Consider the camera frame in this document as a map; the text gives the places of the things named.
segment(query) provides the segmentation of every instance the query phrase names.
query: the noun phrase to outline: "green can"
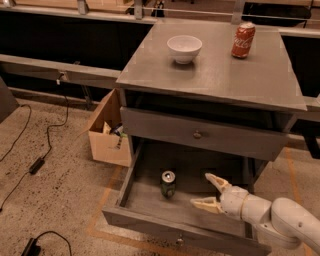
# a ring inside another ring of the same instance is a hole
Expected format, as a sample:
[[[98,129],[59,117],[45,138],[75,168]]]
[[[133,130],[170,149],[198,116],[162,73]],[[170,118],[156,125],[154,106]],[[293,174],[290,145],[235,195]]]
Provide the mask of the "green can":
[[[169,198],[174,195],[176,190],[176,175],[173,171],[167,170],[161,175],[161,193],[164,197]]]

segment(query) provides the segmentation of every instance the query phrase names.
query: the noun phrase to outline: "drawer knob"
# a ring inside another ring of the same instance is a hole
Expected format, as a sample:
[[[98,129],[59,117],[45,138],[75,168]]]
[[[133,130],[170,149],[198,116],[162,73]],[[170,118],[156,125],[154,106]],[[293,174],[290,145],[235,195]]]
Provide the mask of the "drawer knob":
[[[201,139],[201,138],[202,138],[202,134],[201,134],[198,130],[196,130],[196,131],[194,132],[194,134],[193,134],[193,137],[194,137],[195,139]]]

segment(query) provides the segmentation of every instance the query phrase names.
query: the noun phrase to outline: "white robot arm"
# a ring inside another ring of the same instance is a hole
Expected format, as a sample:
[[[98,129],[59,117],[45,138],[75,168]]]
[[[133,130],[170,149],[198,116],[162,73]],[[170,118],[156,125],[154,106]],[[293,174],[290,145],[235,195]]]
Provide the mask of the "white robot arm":
[[[295,249],[302,241],[320,255],[320,221],[301,205],[287,198],[270,202],[213,174],[206,178],[220,191],[220,203],[215,197],[191,199],[195,207],[248,222],[286,249]]]

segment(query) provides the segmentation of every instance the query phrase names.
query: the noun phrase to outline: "red soda can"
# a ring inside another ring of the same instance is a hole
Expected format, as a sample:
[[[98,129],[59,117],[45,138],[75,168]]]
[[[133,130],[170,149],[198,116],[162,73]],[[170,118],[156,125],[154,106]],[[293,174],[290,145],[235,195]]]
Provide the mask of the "red soda can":
[[[238,27],[231,54],[244,59],[248,56],[256,28],[252,22],[245,22]]]

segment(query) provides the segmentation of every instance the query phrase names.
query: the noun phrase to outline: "power cord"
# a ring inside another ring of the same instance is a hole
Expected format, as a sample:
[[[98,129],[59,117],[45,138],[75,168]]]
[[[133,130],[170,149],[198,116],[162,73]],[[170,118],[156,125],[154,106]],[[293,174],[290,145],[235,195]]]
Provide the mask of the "power cord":
[[[55,234],[55,235],[59,236],[60,238],[62,238],[64,241],[66,241],[66,243],[68,244],[69,255],[72,256],[71,245],[70,245],[70,242],[68,241],[68,239],[66,239],[65,237],[63,237],[59,233],[57,233],[55,231],[51,231],[51,230],[41,233],[36,238],[30,238],[29,242],[28,242],[27,246],[24,248],[24,251],[21,254],[21,256],[37,256],[37,255],[39,255],[39,253],[41,251],[41,247],[37,245],[37,242],[40,237],[42,237],[46,234]]]
[[[44,160],[46,158],[46,156],[50,153],[51,149],[52,149],[52,146],[51,146],[51,142],[50,142],[50,133],[49,133],[49,130],[51,127],[61,127],[61,126],[64,126],[67,121],[68,121],[68,117],[69,117],[69,101],[67,99],[66,96],[64,96],[64,98],[66,99],[66,104],[67,104],[67,113],[66,113],[66,119],[64,120],[63,123],[61,124],[52,124],[52,125],[49,125],[47,127],[47,139],[48,139],[48,145],[49,145],[49,150],[47,151],[47,153],[42,157],[42,159]]]
[[[36,174],[36,173],[38,172],[38,170],[41,168],[41,166],[44,164],[44,162],[45,162],[45,161],[44,161],[45,157],[49,154],[49,152],[50,152],[51,149],[52,149],[52,146],[51,146],[51,143],[50,143],[50,133],[49,133],[50,127],[61,127],[61,126],[64,126],[64,125],[67,123],[67,121],[68,121],[68,116],[69,116],[69,101],[68,101],[68,99],[67,99],[66,96],[64,96],[64,97],[65,97],[66,103],[67,103],[67,113],[66,113],[66,118],[65,118],[64,122],[61,123],[61,124],[52,124],[52,125],[49,125],[49,126],[47,127],[47,139],[48,139],[49,150],[47,151],[47,153],[46,153],[43,157],[39,157],[39,158],[30,166],[29,171],[26,172],[26,173],[22,176],[22,178],[19,180],[19,182],[17,183],[17,185],[11,190],[11,192],[8,194],[8,196],[7,196],[7,197],[4,199],[4,201],[2,202],[1,207],[0,207],[0,212],[2,212],[4,203],[8,200],[8,198],[11,196],[11,194],[12,194],[12,193],[16,190],[16,188],[20,185],[20,183],[21,183],[21,181],[23,180],[23,178],[24,178],[28,173],[30,173],[31,175]],[[29,123],[29,120],[30,120],[31,107],[29,106],[29,108],[30,108],[30,114],[29,114],[28,121],[27,121],[27,123],[26,123],[23,131],[24,131],[25,128],[27,127],[27,125],[28,125],[28,123]],[[7,155],[9,154],[9,152],[12,150],[13,146],[12,146],[11,149],[5,154],[5,156],[7,156]]]
[[[2,208],[4,206],[4,203],[8,200],[8,198],[11,196],[11,194],[16,190],[16,188],[20,185],[21,181],[23,180],[23,178],[28,174],[29,172],[26,172],[25,174],[23,174],[23,176],[21,177],[21,179],[19,180],[19,182],[17,183],[17,185],[11,190],[11,192],[7,195],[7,197],[3,200],[1,207],[0,207],[0,212],[2,212]]]
[[[9,155],[9,153],[12,151],[14,145],[15,145],[16,142],[20,139],[20,137],[21,137],[21,135],[23,134],[23,132],[27,129],[27,126],[28,126],[28,124],[29,124],[29,122],[30,122],[30,117],[31,117],[31,113],[32,113],[32,110],[31,110],[30,105],[28,105],[28,104],[23,104],[23,105],[21,105],[20,107],[28,107],[28,108],[29,108],[29,116],[28,116],[27,122],[26,122],[26,124],[24,125],[22,131],[20,132],[19,136],[18,136],[18,137],[16,138],[16,140],[12,143],[11,148],[7,151],[7,153],[5,153],[5,154],[1,157],[0,163],[1,163],[1,162],[7,157],[7,155]]]

